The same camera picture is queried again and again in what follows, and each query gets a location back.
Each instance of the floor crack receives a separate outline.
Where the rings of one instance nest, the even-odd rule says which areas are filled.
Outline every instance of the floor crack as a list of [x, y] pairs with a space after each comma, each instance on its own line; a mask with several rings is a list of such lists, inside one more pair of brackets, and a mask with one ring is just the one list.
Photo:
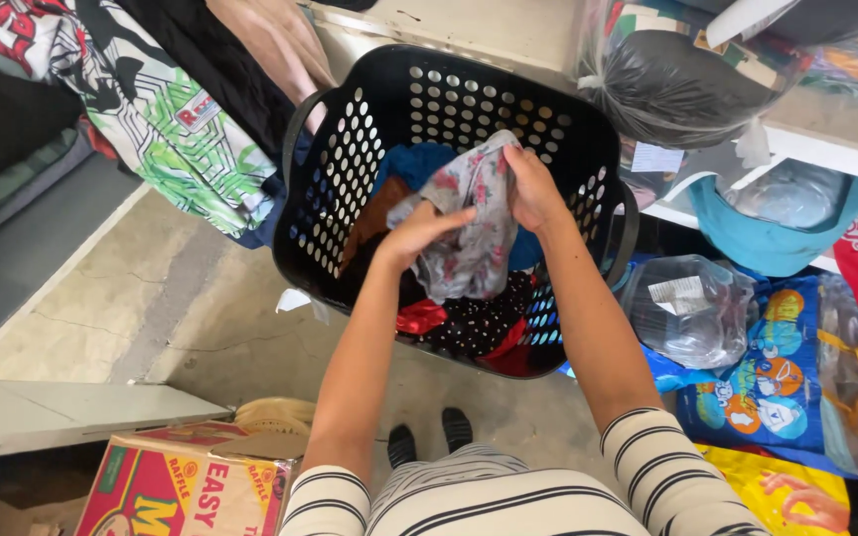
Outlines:
[[94, 325], [88, 325], [88, 324], [73, 323], [71, 321], [63, 321], [62, 319], [53, 319], [52, 317], [50, 317], [48, 315], [43, 315], [42, 313], [39, 313], [38, 311], [32, 311], [32, 313], [39, 315], [43, 319], [48, 319], [48, 320], [54, 321], [56, 323], [65, 323], [65, 324], [70, 324], [70, 325], [87, 327], [90, 329], [97, 329], [99, 331], [104, 331], [105, 333], [109, 333], [109, 334], [114, 335], [114, 336], [120, 336], [121, 338], [124, 338], [125, 340], [131, 340], [130, 338], [127, 338], [125, 335], [121, 335], [120, 333], [114, 333], [113, 331], [111, 331], [110, 329], [107, 329], [107, 328], [98, 327], [98, 326], [94, 326]]
[[126, 272], [126, 273], [124, 273], [124, 274], [114, 274], [114, 275], [88, 275], [88, 274], [86, 274], [83, 270], [81, 270], [80, 268], [76, 268], [75, 270], [76, 270], [79, 274], [82, 274], [82, 275], [84, 275], [84, 276], [88, 277], [89, 279], [108, 279], [108, 278], [111, 278], [111, 277], [121, 277], [122, 275], [130, 275], [130, 276], [132, 276], [132, 277], [134, 277], [134, 278], [136, 278], [136, 279], [138, 279], [138, 280], [140, 280], [140, 281], [146, 282], [146, 283], [152, 283], [152, 284], [155, 284], [155, 285], [161, 285], [161, 284], [164, 284], [164, 281], [151, 281], [151, 280], [145, 279], [145, 278], [144, 278], [144, 277], [142, 277], [141, 275], [136, 274], [135, 272]]
[[241, 346], [242, 344], [246, 344], [248, 342], [253, 342], [255, 340], [275, 340], [277, 338], [281, 338], [282, 336], [290, 335], [292, 332], [284, 333], [283, 335], [274, 335], [274, 336], [254, 336], [252, 338], [248, 338], [247, 340], [242, 340], [241, 342], [235, 342], [229, 346], [224, 346], [223, 348], [214, 348], [214, 349], [204, 349], [204, 348], [181, 348], [180, 346], [174, 346], [170, 342], [166, 344], [166, 347], [173, 348], [174, 350], [180, 350], [182, 352], [223, 352], [224, 350], [230, 350], [235, 346]]

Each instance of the black shoe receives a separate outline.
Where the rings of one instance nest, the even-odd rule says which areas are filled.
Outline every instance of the black shoe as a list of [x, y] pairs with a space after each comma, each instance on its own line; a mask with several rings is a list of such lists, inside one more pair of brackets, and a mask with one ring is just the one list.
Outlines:
[[413, 437], [409, 426], [399, 424], [389, 432], [386, 453], [389, 454], [389, 465], [393, 469], [416, 461], [416, 438]]
[[445, 442], [449, 445], [449, 454], [472, 442], [472, 424], [457, 407], [442, 410], [442, 431], [445, 432]]

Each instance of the laundry basket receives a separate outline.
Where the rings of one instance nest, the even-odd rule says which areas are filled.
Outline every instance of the laundry basket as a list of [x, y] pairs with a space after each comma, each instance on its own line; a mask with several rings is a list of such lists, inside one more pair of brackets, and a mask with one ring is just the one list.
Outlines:
[[[305, 160], [298, 162], [293, 148], [318, 103], [326, 106], [326, 118]], [[360, 281], [348, 288], [339, 279], [342, 249], [385, 152], [398, 144], [431, 141], [463, 153], [499, 129], [514, 132], [545, 162], [595, 262], [609, 284], [617, 282], [634, 249], [638, 209], [618, 178], [621, 145], [610, 121], [577, 97], [511, 72], [409, 45], [364, 55], [342, 86], [314, 94], [293, 115], [283, 162], [288, 195], [274, 234], [280, 274], [349, 314]], [[615, 216], [622, 204], [624, 216]], [[524, 304], [525, 334], [496, 359], [466, 357], [442, 339], [404, 334], [397, 339], [503, 376], [548, 374], [566, 361], [566, 354], [543, 262], [536, 265], [533, 282], [526, 295], [530, 302]]]

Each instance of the striped shirt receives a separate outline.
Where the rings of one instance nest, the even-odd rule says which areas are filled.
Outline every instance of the striped shirt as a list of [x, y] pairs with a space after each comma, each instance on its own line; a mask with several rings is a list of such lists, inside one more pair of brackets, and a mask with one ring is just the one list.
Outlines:
[[396, 469], [375, 501], [345, 469], [309, 469], [293, 483], [280, 536], [769, 536], [670, 413], [630, 411], [601, 442], [626, 502], [586, 474], [530, 470], [472, 444]]

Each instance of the floral fabric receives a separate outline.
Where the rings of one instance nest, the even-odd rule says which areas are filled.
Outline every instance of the floral fabric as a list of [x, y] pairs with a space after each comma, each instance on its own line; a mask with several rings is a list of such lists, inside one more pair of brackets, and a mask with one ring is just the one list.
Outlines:
[[479, 147], [456, 158], [429, 178], [418, 194], [401, 201], [387, 215], [395, 229], [422, 200], [441, 213], [476, 207], [476, 219], [429, 244], [413, 264], [426, 296], [491, 299], [505, 288], [508, 254], [518, 234], [518, 222], [508, 206], [515, 184], [502, 147], [518, 146], [515, 135], [498, 131]]

